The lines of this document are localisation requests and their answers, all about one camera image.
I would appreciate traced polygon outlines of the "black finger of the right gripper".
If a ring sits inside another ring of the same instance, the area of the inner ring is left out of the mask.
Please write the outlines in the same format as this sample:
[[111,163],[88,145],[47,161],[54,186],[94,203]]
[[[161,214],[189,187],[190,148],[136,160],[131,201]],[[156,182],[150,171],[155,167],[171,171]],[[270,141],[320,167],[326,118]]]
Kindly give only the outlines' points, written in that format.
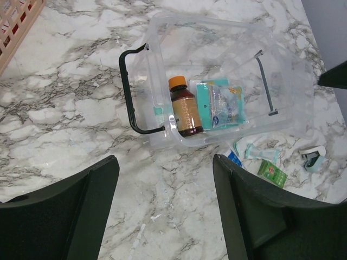
[[347,89],[347,61],[321,74],[319,86]]

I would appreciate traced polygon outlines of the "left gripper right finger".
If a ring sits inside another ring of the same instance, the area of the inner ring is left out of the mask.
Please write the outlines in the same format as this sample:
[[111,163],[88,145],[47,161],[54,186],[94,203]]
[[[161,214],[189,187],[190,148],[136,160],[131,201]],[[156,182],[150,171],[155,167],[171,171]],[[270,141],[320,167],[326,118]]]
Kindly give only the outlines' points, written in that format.
[[213,175],[229,259],[346,259],[346,203],[288,192],[221,154]]

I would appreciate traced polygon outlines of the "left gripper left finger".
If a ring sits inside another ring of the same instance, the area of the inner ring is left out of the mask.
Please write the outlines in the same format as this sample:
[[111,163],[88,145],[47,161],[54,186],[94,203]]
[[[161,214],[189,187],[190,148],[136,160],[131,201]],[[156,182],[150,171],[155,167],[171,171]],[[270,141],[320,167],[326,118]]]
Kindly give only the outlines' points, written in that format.
[[110,155],[1,203],[1,259],[97,259],[119,172]]

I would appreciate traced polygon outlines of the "green small medicine box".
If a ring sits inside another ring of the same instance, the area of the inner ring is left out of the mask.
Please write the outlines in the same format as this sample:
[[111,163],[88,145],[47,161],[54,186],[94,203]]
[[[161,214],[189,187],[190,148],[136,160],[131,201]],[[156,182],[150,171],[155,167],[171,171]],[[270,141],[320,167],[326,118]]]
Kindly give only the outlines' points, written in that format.
[[259,177],[262,177],[266,181],[276,185],[279,188],[283,188],[287,180],[287,174],[284,173],[280,168],[274,165],[268,160],[262,159],[260,168],[257,172]]

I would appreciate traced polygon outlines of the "clear teal sachet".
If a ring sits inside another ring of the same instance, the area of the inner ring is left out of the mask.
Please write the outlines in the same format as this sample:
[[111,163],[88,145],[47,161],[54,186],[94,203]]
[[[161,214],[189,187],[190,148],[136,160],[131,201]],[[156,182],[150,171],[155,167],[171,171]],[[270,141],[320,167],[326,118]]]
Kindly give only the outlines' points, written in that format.
[[242,153],[241,150],[242,138],[237,139],[233,142],[234,151],[238,156],[243,156],[245,159],[263,159],[270,161],[274,164],[277,163],[280,150],[276,148],[265,148],[260,149],[256,147],[253,143],[248,143],[246,145],[245,151]]

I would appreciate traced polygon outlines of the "clear teal blister packs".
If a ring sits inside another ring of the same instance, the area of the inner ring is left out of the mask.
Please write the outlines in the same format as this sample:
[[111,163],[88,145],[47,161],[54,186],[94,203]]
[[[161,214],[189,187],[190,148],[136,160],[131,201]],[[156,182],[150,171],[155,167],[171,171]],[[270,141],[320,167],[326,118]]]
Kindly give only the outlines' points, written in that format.
[[232,128],[246,122],[243,89],[231,86],[227,78],[196,83],[196,100],[205,131]]

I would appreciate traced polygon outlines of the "brown bottle orange cap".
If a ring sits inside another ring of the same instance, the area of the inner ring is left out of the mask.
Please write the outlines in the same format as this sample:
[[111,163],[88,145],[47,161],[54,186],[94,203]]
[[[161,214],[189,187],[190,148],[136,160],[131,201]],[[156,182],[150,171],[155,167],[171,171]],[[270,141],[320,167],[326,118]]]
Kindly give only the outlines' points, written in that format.
[[203,132],[196,99],[188,90],[184,76],[178,75],[168,80],[170,97],[178,132],[189,137]]

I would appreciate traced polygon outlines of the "clear plastic medicine box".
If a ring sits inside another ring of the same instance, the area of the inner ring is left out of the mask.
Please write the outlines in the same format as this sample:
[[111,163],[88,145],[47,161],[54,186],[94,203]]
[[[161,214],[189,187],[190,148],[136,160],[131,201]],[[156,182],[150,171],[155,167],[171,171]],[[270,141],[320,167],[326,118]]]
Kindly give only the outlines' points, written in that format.
[[154,148],[313,135],[312,66],[258,25],[160,12],[119,68],[130,125]]

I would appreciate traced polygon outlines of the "blue labelled small bottle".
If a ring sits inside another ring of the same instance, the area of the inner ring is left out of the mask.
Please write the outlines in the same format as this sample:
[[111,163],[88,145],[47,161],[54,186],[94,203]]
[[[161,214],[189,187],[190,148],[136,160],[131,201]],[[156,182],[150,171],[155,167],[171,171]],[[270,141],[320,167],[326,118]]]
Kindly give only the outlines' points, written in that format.
[[236,163],[238,166],[243,167],[242,161],[237,157],[237,155],[232,151],[226,151],[224,155],[230,159],[232,162]]

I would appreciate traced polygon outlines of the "white bottle green cap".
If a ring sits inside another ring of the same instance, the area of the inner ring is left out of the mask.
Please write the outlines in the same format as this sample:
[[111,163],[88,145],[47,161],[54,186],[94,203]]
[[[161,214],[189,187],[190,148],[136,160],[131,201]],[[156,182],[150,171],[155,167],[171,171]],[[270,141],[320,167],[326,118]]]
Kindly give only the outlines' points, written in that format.
[[162,107],[154,107],[153,111],[154,111],[157,123],[161,126],[165,122]]

